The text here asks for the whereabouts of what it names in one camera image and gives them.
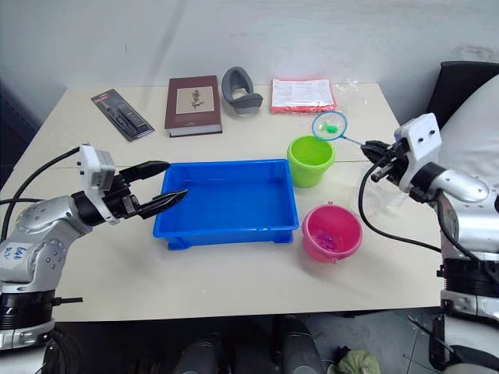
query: book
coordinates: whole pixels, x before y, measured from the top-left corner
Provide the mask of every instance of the book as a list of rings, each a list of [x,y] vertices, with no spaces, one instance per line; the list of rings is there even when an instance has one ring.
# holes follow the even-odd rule
[[[217,76],[170,79],[165,128],[170,137],[222,132]]]

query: white table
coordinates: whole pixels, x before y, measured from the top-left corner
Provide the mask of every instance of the white table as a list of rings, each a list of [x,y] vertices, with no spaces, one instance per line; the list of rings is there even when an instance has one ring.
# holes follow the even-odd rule
[[[90,142],[111,152],[119,166],[146,160],[169,162],[284,158],[291,139],[310,133],[312,115],[271,115],[268,87],[264,108],[239,118],[223,108],[224,133],[168,138],[163,130],[167,89],[118,88],[156,131],[128,143],[90,102],[106,88],[68,90],[16,165],[0,197],[11,197],[40,164]],[[353,139],[391,142],[398,126],[377,84],[364,84],[355,100],[338,93],[338,108],[349,117]],[[295,188],[300,221],[329,200],[350,208],[354,186],[367,166],[354,144],[337,143],[337,162],[311,189]],[[137,181],[132,191],[145,202],[159,193],[162,175]],[[39,176],[23,194],[48,199],[81,190],[76,158]],[[18,214],[26,204],[18,204]],[[411,200],[384,209],[372,222],[385,231],[438,245],[436,217]],[[284,312],[409,308],[438,305],[443,282],[435,271],[441,257],[427,249],[383,238],[363,226],[363,244],[336,265],[314,262],[295,231],[289,245],[241,243],[168,251],[152,237],[154,219],[134,217],[101,225],[69,251],[57,294],[83,296],[83,304],[55,309],[58,321],[169,319]]]

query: green cloth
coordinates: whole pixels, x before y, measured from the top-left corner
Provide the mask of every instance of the green cloth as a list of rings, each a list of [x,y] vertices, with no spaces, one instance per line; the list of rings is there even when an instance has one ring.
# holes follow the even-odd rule
[[[352,350],[337,365],[330,365],[327,374],[381,374],[381,369],[368,351]]]

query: green bucket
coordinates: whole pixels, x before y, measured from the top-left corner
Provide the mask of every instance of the green bucket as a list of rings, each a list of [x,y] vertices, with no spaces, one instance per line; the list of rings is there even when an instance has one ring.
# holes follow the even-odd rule
[[[334,162],[334,148],[313,135],[302,136],[289,144],[288,161],[297,187],[312,187]]]

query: blue plastic tray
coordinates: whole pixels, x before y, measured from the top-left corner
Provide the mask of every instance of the blue plastic tray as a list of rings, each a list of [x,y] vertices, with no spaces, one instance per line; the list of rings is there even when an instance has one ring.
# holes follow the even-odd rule
[[[172,164],[162,192],[187,189],[156,216],[170,249],[237,242],[290,243],[299,226],[287,160]]]

